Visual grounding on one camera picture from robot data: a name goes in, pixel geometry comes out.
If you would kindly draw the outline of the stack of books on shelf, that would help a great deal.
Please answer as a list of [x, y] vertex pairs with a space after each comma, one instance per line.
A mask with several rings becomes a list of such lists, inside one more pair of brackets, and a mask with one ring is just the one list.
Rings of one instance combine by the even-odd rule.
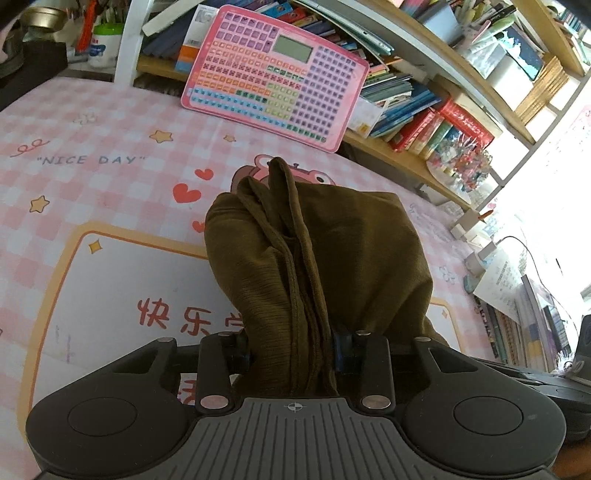
[[177, 1], [142, 55], [187, 77], [181, 106], [335, 151], [346, 130], [390, 137], [443, 100], [393, 47], [314, 1]]

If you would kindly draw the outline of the white pen holder cup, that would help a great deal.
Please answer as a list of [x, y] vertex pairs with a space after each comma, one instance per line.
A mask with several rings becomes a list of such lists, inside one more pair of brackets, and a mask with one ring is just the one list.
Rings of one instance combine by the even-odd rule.
[[93, 28], [88, 51], [88, 64], [92, 68], [116, 66], [123, 29], [123, 23], [103, 23]]

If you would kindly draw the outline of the black side table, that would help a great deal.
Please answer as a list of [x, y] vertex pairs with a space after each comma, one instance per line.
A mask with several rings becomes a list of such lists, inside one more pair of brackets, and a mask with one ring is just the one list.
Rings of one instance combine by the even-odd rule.
[[1, 80], [2, 110], [68, 66], [66, 45], [62, 42], [30, 41], [23, 44], [23, 52], [23, 65]]

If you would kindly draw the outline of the red books row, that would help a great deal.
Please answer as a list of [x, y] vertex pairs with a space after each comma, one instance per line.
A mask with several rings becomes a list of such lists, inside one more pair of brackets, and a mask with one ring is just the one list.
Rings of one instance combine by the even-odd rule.
[[389, 141], [396, 152], [408, 151], [428, 160], [444, 140], [485, 149], [499, 135], [468, 109], [448, 99], [415, 115]]

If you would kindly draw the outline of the wooden bookshelf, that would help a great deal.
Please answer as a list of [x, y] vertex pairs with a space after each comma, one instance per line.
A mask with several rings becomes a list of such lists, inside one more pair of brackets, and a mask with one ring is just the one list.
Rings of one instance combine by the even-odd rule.
[[542, 147], [528, 126], [569, 81], [590, 78], [563, 30], [540, 1], [512, 1], [506, 27], [521, 18], [545, 46], [535, 52], [542, 68], [531, 90], [511, 106], [487, 77], [412, 16], [415, 1], [297, 1], [297, 12], [280, 19], [374, 63], [370, 77], [400, 73], [417, 82], [414, 94], [383, 101], [377, 126], [345, 133], [349, 145], [404, 170], [447, 198], [467, 207], [458, 193], [474, 187], [488, 168], [495, 193]]

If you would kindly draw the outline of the pink checkered table mat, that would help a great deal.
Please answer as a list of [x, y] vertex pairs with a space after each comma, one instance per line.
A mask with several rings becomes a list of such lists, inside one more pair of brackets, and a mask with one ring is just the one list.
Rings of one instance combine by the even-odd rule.
[[242, 326], [205, 260], [204, 219], [236, 173], [263, 178], [276, 156], [301, 179], [396, 194], [434, 279], [434, 326], [492, 357], [463, 285], [470, 249], [444, 211], [342, 156], [175, 97], [57, 77], [1, 115], [3, 478], [37, 475], [23, 432], [40, 399], [154, 339], [191, 345]]

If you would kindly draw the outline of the pink keyboard learning toy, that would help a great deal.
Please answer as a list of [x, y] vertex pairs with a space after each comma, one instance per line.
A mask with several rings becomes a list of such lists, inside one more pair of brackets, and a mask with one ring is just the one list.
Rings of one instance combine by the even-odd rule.
[[325, 38], [224, 5], [197, 53], [180, 103], [335, 152], [369, 68], [366, 60]]

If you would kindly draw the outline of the white shelf post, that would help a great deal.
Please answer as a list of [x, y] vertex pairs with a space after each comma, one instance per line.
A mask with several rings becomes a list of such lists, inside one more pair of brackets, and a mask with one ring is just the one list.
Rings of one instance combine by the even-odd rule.
[[138, 75], [137, 61], [143, 42], [142, 26], [148, 21], [153, 3], [153, 0], [130, 2], [114, 73], [115, 85], [132, 86]]

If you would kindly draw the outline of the metal bowl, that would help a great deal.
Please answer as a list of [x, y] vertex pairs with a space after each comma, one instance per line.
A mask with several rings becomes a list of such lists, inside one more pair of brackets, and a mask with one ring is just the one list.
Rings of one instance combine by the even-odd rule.
[[53, 7], [34, 6], [27, 8], [21, 14], [20, 21], [25, 27], [56, 32], [66, 24], [67, 14]]

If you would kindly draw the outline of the olive brown corduroy garment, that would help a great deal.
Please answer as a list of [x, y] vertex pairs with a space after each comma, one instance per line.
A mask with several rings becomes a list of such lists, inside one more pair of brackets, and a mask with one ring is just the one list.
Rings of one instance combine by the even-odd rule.
[[213, 275], [242, 315], [245, 396], [332, 396], [332, 336], [360, 330], [406, 346], [436, 338], [433, 279], [400, 198], [298, 181], [283, 159], [245, 170], [206, 215]]

